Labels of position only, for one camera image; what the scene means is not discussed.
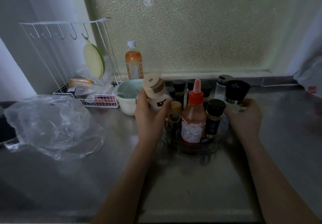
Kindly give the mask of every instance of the person's right hand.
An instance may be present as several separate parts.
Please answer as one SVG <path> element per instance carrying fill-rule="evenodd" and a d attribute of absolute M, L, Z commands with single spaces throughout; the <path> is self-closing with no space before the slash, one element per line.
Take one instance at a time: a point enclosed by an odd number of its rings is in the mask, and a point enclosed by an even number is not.
<path fill-rule="evenodd" d="M 226 107 L 225 115 L 241 143 L 258 141 L 262 120 L 260 108 L 254 99 L 245 99 L 243 107 L 247 108 L 241 113 L 234 113 Z"/>

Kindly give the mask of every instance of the orange bottle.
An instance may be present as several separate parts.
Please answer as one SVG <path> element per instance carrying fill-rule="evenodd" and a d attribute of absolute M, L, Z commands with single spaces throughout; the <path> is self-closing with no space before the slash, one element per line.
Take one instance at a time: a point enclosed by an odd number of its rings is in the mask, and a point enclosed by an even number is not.
<path fill-rule="evenodd" d="M 135 41 L 127 42 L 128 51 L 125 54 L 125 63 L 128 79 L 143 79 L 142 55 L 136 50 Z"/>
<path fill-rule="evenodd" d="M 196 79 L 193 91 L 189 93 L 188 104 L 182 112 L 182 140 L 188 143 L 199 143 L 203 136 L 207 114 L 203 107 L 201 80 Z"/>

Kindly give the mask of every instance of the metal hook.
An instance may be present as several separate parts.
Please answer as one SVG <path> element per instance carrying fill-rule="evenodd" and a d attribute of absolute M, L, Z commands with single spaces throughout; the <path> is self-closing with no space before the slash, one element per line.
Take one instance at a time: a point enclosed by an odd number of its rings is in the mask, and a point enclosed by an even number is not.
<path fill-rule="evenodd" d="M 34 39 L 40 39 L 40 36 L 38 34 L 38 31 L 36 30 L 35 26 L 33 25 L 33 28 L 35 30 L 35 32 L 37 33 L 37 38 L 33 36 L 33 34 L 29 33 Z"/>
<path fill-rule="evenodd" d="M 87 37 L 86 37 L 86 36 L 84 36 L 84 35 L 83 35 L 83 33 L 82 33 L 82 36 L 83 36 L 86 40 L 88 40 L 88 32 L 87 32 L 87 29 L 86 29 L 85 23 L 84 23 L 83 25 L 84 25 L 84 28 L 85 28 L 85 30 L 86 30 Z"/>
<path fill-rule="evenodd" d="M 62 38 L 57 34 L 57 33 L 55 33 L 61 40 L 64 40 L 65 39 L 65 36 L 64 36 L 64 32 L 62 32 L 62 28 L 60 27 L 60 25 L 58 24 L 58 27 L 59 27 L 59 29 L 60 29 L 60 31 L 61 31 L 61 33 L 62 33 Z"/>
<path fill-rule="evenodd" d="M 50 39 L 52 39 L 51 33 L 50 33 L 50 31 L 49 31 L 49 29 L 48 29 L 47 25 L 45 25 L 45 26 L 46 26 L 46 29 L 47 29 L 47 31 L 48 31 L 48 33 L 49 33 L 50 37 L 49 37 L 49 38 L 47 38 L 43 33 L 41 33 L 41 34 L 42 34 L 42 36 L 43 36 L 44 38 L 46 38 L 47 40 L 50 40 Z"/>
<path fill-rule="evenodd" d="M 73 38 L 74 40 L 76 40 L 77 39 L 77 35 L 76 35 L 76 31 L 74 30 L 74 33 L 75 33 L 75 38 L 70 34 L 70 36 L 71 36 L 71 38 Z"/>

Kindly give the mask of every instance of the bottle nozzle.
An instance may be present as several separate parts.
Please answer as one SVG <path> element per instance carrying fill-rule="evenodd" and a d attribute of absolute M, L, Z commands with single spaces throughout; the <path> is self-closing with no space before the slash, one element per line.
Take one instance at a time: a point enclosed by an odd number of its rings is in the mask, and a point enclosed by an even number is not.
<path fill-rule="evenodd" d="M 195 84 L 194 84 L 194 90 L 195 93 L 199 93 L 201 92 L 201 80 L 200 79 L 196 79 L 195 80 Z"/>

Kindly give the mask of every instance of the textured glass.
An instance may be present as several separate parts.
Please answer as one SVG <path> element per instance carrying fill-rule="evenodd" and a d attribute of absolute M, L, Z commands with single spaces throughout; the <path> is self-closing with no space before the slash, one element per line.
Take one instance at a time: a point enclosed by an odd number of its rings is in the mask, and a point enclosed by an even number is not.
<path fill-rule="evenodd" d="M 127 41 L 143 71 L 262 71 L 272 63 L 299 0 L 92 0 L 125 74 Z"/>

